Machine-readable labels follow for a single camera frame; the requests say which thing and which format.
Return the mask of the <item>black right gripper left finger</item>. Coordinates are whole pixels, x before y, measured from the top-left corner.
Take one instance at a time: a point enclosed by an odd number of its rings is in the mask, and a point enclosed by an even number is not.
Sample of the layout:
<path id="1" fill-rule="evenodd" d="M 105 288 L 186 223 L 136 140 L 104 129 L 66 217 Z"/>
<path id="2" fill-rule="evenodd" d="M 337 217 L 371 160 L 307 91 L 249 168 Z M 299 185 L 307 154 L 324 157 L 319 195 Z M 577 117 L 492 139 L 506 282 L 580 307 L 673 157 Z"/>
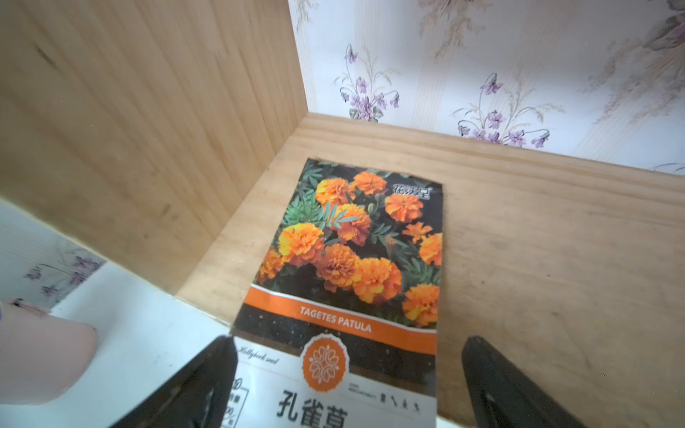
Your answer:
<path id="1" fill-rule="evenodd" d="M 237 363 L 234 338 L 221 335 L 114 425 L 222 426 Z"/>

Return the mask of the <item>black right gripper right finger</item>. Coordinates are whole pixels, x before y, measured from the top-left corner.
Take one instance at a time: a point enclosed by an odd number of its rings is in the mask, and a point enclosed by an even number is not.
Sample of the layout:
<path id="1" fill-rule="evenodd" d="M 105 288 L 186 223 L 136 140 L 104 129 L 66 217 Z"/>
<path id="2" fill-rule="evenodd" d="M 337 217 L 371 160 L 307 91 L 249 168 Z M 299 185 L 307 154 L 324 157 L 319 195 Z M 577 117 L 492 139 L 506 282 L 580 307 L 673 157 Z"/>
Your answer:
<path id="1" fill-rule="evenodd" d="M 467 339 L 461 354 L 478 427 L 582 427 L 481 336 Z"/>

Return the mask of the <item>orange flower seed bag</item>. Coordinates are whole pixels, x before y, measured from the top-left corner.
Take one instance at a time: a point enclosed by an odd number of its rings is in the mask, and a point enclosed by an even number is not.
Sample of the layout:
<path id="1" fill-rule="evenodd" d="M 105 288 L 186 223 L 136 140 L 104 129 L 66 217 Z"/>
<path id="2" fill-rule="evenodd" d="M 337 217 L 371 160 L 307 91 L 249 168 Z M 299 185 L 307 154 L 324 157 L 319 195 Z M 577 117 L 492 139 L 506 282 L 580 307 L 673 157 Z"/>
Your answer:
<path id="1" fill-rule="evenodd" d="M 231 333 L 226 427 L 433 427 L 442 185 L 307 160 Z"/>

